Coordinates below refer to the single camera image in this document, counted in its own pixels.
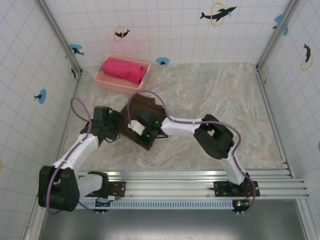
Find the brown long pants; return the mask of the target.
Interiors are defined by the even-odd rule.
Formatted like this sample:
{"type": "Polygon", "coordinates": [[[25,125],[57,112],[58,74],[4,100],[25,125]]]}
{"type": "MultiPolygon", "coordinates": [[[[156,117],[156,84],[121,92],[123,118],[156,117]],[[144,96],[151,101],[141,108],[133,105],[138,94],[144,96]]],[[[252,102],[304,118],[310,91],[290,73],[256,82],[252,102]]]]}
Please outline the brown long pants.
{"type": "MultiPolygon", "coordinates": [[[[129,113],[132,120],[136,118],[136,116],[142,111],[146,110],[157,118],[165,116],[165,110],[161,105],[156,104],[155,99],[147,96],[143,96],[140,94],[136,94],[129,104],[129,113]]],[[[136,143],[138,134],[136,132],[128,130],[129,118],[127,113],[127,105],[125,105],[120,111],[122,115],[125,116],[123,120],[123,126],[121,128],[120,133],[127,137],[129,140],[136,143]]],[[[147,148],[145,145],[141,145],[142,148],[149,151],[151,148],[147,148]]]]}

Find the pink plastic basket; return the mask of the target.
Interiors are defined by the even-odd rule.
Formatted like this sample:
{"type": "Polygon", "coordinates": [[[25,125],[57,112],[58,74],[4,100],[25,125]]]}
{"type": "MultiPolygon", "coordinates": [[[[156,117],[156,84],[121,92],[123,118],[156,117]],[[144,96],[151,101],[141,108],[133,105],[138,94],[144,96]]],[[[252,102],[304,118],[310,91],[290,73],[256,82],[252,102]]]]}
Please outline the pink plastic basket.
{"type": "Polygon", "coordinates": [[[145,89],[146,83],[148,81],[148,73],[150,69],[151,69],[151,64],[149,62],[109,55],[101,65],[100,70],[94,75],[93,80],[102,89],[112,90],[112,91],[131,95],[140,90],[145,89]],[[122,77],[116,77],[109,74],[105,74],[103,71],[103,66],[105,65],[106,61],[118,61],[121,64],[127,63],[127,64],[132,64],[134,66],[142,67],[142,69],[145,70],[145,74],[143,75],[141,81],[137,83],[126,80],[122,77]]]}

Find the rolled pink cloth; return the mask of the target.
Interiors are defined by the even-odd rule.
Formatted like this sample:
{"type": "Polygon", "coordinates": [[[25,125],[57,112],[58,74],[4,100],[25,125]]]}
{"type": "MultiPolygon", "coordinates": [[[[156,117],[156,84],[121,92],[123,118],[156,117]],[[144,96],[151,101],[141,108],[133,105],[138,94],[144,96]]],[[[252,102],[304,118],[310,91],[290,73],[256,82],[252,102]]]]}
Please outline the rolled pink cloth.
{"type": "Polygon", "coordinates": [[[102,72],[111,77],[123,79],[135,84],[139,84],[147,69],[134,63],[107,59],[101,66],[102,72]]]}

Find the black connector module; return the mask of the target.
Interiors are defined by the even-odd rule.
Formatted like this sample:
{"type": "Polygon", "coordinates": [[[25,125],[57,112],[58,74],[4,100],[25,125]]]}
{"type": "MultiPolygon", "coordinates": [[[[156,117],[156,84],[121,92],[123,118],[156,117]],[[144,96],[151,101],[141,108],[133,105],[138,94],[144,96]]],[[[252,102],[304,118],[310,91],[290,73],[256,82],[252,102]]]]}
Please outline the black connector module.
{"type": "Polygon", "coordinates": [[[115,199],[114,198],[102,198],[102,197],[98,197],[95,200],[95,211],[97,212],[97,215],[105,215],[106,212],[108,212],[108,210],[106,209],[106,207],[110,207],[111,203],[114,202],[115,199]]]}

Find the brushed metal panel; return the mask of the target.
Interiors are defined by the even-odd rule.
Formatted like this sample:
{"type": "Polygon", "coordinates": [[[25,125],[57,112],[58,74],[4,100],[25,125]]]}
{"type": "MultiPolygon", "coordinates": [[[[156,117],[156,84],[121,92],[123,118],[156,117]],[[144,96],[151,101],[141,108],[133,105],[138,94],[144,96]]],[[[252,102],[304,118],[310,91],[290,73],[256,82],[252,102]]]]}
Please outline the brushed metal panel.
{"type": "Polygon", "coordinates": [[[39,240],[308,240],[293,202],[230,210],[86,210],[47,216],[39,240]]]}

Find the aluminium side rail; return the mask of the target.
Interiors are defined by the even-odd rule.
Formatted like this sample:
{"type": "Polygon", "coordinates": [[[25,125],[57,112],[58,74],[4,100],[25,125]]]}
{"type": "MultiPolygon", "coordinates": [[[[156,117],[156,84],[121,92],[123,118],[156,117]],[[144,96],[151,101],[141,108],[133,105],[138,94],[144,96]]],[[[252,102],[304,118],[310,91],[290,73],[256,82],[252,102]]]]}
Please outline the aluminium side rail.
{"type": "Polygon", "coordinates": [[[272,105],[271,105],[271,102],[269,100],[269,97],[268,97],[268,94],[267,94],[267,90],[265,88],[265,84],[264,84],[264,81],[263,81],[263,78],[262,78],[262,75],[261,75],[261,70],[257,65],[255,66],[255,76],[256,76],[256,79],[257,79],[257,82],[258,82],[258,86],[259,86],[259,89],[260,89],[260,92],[261,92],[261,95],[262,95],[262,99],[263,99],[264,106],[265,106],[265,109],[266,109],[266,112],[267,112],[267,115],[268,115],[268,119],[269,119],[269,122],[270,122],[270,125],[271,125],[271,129],[272,129],[272,132],[273,132],[273,135],[274,135],[274,138],[275,138],[275,142],[276,142],[276,145],[277,145],[277,148],[278,148],[278,151],[279,151],[280,158],[282,160],[283,165],[286,165],[285,169],[288,170],[289,176],[292,179],[294,179],[295,176],[294,176],[294,174],[293,174],[293,172],[291,170],[291,167],[290,167],[290,164],[289,164],[289,161],[288,161],[287,153],[286,153],[286,150],[285,150],[282,138],[281,138],[281,134],[280,134],[277,122],[276,122],[276,118],[275,118],[275,115],[274,115],[274,112],[273,112],[273,109],[272,109],[272,105]]]}
{"type": "Polygon", "coordinates": [[[81,77],[83,75],[83,70],[81,69],[80,70],[80,73],[78,75],[78,77],[75,79],[75,85],[74,85],[74,88],[71,92],[71,96],[70,98],[68,99],[68,105],[67,105],[67,115],[66,115],[66,119],[64,121],[64,125],[63,125],[63,128],[62,128],[62,133],[61,133],[61,136],[60,136],[60,139],[59,139],[59,144],[57,146],[57,151],[56,151],[56,154],[55,154],[55,160],[59,160],[60,157],[62,156],[62,153],[63,153],[63,149],[64,149],[64,145],[65,145],[65,142],[66,142],[66,138],[67,138],[67,135],[68,135],[68,130],[69,130],[69,126],[70,126],[70,122],[71,122],[71,119],[72,119],[72,114],[73,114],[73,111],[72,111],[72,99],[77,95],[77,91],[78,91],[78,88],[79,88],[79,84],[80,84],[80,81],[81,81],[81,77]]]}

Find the aluminium base rail beam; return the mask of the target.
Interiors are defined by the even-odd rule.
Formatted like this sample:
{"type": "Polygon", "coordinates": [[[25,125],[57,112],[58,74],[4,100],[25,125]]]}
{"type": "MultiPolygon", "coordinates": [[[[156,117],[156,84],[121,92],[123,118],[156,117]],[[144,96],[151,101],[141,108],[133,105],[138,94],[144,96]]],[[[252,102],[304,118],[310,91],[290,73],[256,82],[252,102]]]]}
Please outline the aluminium base rail beam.
{"type": "MultiPolygon", "coordinates": [[[[258,183],[258,200],[309,198],[305,181],[292,178],[288,169],[250,169],[248,173],[258,183]]],[[[111,182],[126,183],[125,200],[214,199],[214,182],[227,179],[222,170],[109,171],[107,174],[111,182]]]]}

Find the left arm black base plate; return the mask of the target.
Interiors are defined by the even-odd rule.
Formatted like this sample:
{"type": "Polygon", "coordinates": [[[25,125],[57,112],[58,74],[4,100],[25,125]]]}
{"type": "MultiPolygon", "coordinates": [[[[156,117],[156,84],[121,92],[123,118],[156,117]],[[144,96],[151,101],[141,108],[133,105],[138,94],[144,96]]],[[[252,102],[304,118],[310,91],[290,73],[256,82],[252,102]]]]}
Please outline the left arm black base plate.
{"type": "Polygon", "coordinates": [[[109,196],[124,197],[126,191],[125,181],[111,181],[103,184],[101,189],[87,194],[85,197],[107,198],[109,196]]]}

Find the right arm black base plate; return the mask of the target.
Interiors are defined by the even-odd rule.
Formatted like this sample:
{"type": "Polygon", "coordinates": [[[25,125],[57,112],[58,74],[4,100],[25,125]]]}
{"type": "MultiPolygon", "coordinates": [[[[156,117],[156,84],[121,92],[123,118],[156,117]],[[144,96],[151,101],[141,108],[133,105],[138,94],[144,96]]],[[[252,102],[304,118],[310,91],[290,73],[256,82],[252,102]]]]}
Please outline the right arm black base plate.
{"type": "Polygon", "coordinates": [[[253,181],[254,186],[250,181],[245,180],[240,185],[231,183],[229,181],[215,181],[210,190],[214,191],[216,197],[259,197],[260,188],[257,181],[253,181]]]}

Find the aluminium corner post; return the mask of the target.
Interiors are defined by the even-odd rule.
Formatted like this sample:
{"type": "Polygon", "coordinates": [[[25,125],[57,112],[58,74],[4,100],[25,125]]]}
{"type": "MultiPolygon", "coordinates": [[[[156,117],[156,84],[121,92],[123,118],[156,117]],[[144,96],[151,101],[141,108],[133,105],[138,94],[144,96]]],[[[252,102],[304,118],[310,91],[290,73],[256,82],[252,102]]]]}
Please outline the aluminium corner post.
{"type": "Polygon", "coordinates": [[[278,41],[280,40],[281,36],[283,35],[285,29],[289,26],[289,22],[296,11],[298,5],[300,4],[301,0],[290,0],[287,8],[285,9],[284,13],[282,14],[282,18],[277,24],[275,28],[275,32],[273,33],[271,39],[266,45],[266,48],[260,58],[258,64],[256,65],[256,70],[261,72],[263,67],[266,65],[268,59],[270,58],[273,50],[275,49],[278,41]]]}
{"type": "Polygon", "coordinates": [[[63,49],[66,58],[69,60],[71,68],[73,71],[80,76],[82,73],[82,68],[80,67],[78,61],[76,60],[75,54],[70,48],[63,32],[61,31],[57,21],[55,20],[53,14],[51,13],[45,0],[34,0],[35,4],[39,8],[41,14],[45,18],[47,24],[53,32],[53,35],[56,37],[60,47],[63,49]]]}

